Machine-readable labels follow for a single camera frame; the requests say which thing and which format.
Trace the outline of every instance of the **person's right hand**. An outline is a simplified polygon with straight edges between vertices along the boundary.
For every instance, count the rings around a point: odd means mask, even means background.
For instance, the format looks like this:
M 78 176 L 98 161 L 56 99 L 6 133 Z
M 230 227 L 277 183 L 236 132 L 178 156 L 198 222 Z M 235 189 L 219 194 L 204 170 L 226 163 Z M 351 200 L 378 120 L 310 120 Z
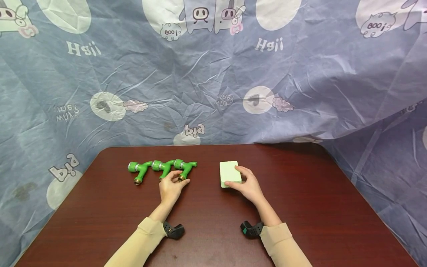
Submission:
M 258 184 L 258 180 L 253 174 L 253 172 L 242 166 L 235 166 L 236 170 L 238 170 L 245 178 L 246 181 L 242 181 L 242 183 L 230 182 L 226 181 L 225 185 L 231 187 L 232 189 L 236 189 L 241 192 L 242 195 L 250 200 L 255 205 L 264 199 L 263 192 L 261 191 L 261 187 Z

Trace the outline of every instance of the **green faucet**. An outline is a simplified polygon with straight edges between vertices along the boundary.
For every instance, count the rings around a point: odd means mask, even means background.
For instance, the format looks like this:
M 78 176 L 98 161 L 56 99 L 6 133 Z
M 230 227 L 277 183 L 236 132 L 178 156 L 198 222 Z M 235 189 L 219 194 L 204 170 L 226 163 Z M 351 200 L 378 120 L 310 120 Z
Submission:
M 142 183 L 142 178 L 144 177 L 145 172 L 147 172 L 148 167 L 150 167 L 152 161 L 147 161 L 146 163 L 139 164 L 137 162 L 131 161 L 128 165 L 128 171 L 131 173 L 139 172 L 138 176 L 134 179 L 134 184 L 139 185 Z
M 197 167 L 197 162 L 192 161 L 192 162 L 185 163 L 181 159 L 177 158 L 175 160 L 175 162 L 173 163 L 173 166 L 177 170 L 183 170 L 182 173 L 178 177 L 178 180 L 182 181 L 182 180 L 187 179 L 187 174 L 191 171 L 191 168 Z
M 173 160 L 169 160 L 168 162 L 164 163 L 161 162 L 159 160 L 155 160 L 153 161 L 153 163 L 151 164 L 151 168 L 155 171 L 160 171 L 162 170 L 163 173 L 162 175 L 160 175 L 159 179 L 162 179 L 164 177 L 166 177 L 166 175 L 168 175 L 168 173 L 170 172 L 170 167 L 173 165 L 174 161 Z

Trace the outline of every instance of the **cartoon animal print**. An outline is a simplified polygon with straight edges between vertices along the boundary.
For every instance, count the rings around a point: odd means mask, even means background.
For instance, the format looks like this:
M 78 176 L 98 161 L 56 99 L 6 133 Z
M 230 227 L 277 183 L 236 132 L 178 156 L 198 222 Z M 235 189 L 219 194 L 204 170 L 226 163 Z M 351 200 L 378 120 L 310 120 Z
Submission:
M 412 6 L 406 18 L 403 30 L 407 31 L 417 23 L 427 23 L 427 0 L 407 0 L 402 9 Z
M 184 0 L 184 8 L 179 15 L 179 20 L 185 19 L 187 31 L 193 33 L 195 29 L 208 29 L 212 32 L 214 28 L 214 0 Z
M 27 14 L 27 6 L 20 0 L 0 0 L 0 36 L 2 32 L 19 32 L 24 38 L 38 34 Z
M 242 15 L 245 11 L 245 0 L 216 0 L 215 34 L 222 29 L 230 29 L 231 35 L 241 32 L 243 30 Z

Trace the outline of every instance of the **wooden table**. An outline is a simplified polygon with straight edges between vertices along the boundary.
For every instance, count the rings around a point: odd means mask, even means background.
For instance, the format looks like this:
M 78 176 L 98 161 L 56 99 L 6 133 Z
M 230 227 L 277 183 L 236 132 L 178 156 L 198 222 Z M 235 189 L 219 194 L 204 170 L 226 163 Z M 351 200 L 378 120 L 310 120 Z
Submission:
M 114 147 L 88 168 L 18 267 L 103 266 L 159 204 L 160 172 L 133 184 L 130 161 L 197 161 L 168 222 L 185 227 L 163 239 L 145 266 L 273 266 L 240 224 L 260 219 L 239 193 L 220 187 L 219 162 L 252 169 L 313 266 L 417 266 L 327 152 L 316 144 Z

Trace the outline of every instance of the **wrist strap device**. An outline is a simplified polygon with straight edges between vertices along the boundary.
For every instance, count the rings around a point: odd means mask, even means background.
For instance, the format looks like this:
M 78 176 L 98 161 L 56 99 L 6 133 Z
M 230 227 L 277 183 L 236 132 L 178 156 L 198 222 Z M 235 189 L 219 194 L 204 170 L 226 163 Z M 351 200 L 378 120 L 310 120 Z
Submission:
M 240 225 L 240 229 L 242 229 L 243 234 L 250 239 L 257 238 L 260 236 L 261 231 L 263 230 L 264 223 L 259 222 L 252 226 L 248 221 L 244 221 Z
M 164 222 L 163 229 L 166 232 L 168 238 L 175 240 L 180 239 L 185 233 L 185 229 L 182 224 L 178 224 L 177 226 L 172 227 L 168 222 Z

